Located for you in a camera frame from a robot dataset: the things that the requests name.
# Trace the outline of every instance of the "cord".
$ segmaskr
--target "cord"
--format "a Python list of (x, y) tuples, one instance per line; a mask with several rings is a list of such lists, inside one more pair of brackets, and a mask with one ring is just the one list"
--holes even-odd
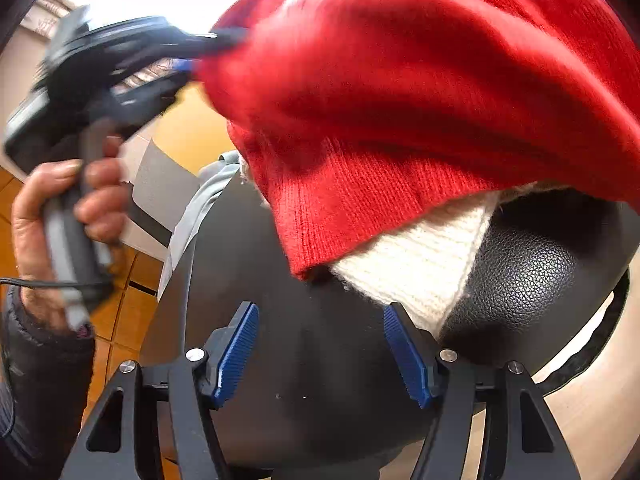
[[(85, 288), (95, 288), (111, 283), (111, 280), (104, 280), (97, 283), (75, 283), (75, 282), (44, 282), (41, 280), (21, 280), (19, 278), (0, 278), (0, 285), (17, 285), (24, 286), (26, 288), (76, 288), (77, 290), (83, 290)], [(8, 351), (9, 347), (9, 331), (7, 328), (6, 319), (2, 320), (2, 347), (0, 348), (0, 355), (2, 356), (2, 369), (4, 371), (4, 383), (6, 385), (7, 392), (11, 397), (11, 415), (9, 417), (9, 425), (0, 434), (0, 440), (6, 439), (15, 426), (15, 397), (14, 386), (11, 383), (11, 353)]]
[(41, 280), (21, 280), (19, 278), (0, 278), (0, 285), (17, 285), (26, 288), (76, 288), (83, 290), (84, 288), (97, 288), (109, 285), (111, 280), (93, 283), (76, 283), (76, 282), (43, 282)]

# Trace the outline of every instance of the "textured leather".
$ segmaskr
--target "textured leather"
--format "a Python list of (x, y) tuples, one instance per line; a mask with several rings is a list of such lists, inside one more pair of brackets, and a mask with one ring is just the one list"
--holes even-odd
[[(571, 191), (503, 206), (447, 341), (476, 361), (521, 359), (533, 373), (591, 318), (639, 240), (628, 208)], [(292, 277), (270, 210), (235, 177), (178, 263), (141, 363), (202, 345), (245, 300), (260, 306), (258, 339), (234, 398), (212, 413), (232, 465), (350, 462), (424, 437), (434, 406), (408, 397), (380, 307), (327, 273)], [(171, 457), (167, 412), (160, 421)]]
[(629, 206), (575, 190), (532, 194), (492, 217), (442, 342), (479, 364), (533, 373), (613, 290), (640, 242)]

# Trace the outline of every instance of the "metal screw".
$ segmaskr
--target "metal screw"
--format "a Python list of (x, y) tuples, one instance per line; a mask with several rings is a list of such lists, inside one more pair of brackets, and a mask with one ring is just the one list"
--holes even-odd
[(127, 359), (126, 361), (121, 362), (118, 368), (123, 374), (128, 374), (136, 369), (136, 362), (131, 359)]
[(449, 350), (445, 348), (444, 350), (440, 350), (440, 358), (447, 363), (453, 363), (457, 360), (458, 354), (455, 350)]
[(522, 363), (517, 361), (509, 361), (507, 363), (507, 370), (512, 374), (520, 375), (524, 371), (524, 366), (522, 366)]
[(186, 355), (187, 359), (194, 363), (204, 357), (204, 350), (202, 348), (192, 348), (186, 353)]

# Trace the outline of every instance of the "jacket cuff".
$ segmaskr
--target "jacket cuff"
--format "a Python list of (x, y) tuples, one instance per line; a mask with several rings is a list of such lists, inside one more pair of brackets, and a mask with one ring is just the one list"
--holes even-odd
[(55, 347), (65, 352), (93, 354), (94, 330), (90, 325), (83, 326), (78, 332), (52, 332), (25, 309), (19, 286), (12, 285), (7, 291), (4, 309), (4, 322), (14, 325), (6, 327), (9, 332), (21, 333), (36, 346)]

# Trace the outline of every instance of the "gray fabric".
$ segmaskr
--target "gray fabric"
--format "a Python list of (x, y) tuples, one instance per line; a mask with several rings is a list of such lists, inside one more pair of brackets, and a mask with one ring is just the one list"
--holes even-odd
[(182, 218), (175, 225), (171, 241), (169, 241), (169, 250), (162, 266), (158, 285), (158, 301), (162, 298), (164, 288), (178, 265), (182, 253), (198, 233), (200, 223), (239, 169), (239, 154), (233, 150), (223, 153), (216, 162), (212, 162), (200, 170), (198, 174), (198, 180), (201, 183), (200, 189), (193, 195), (185, 208)]

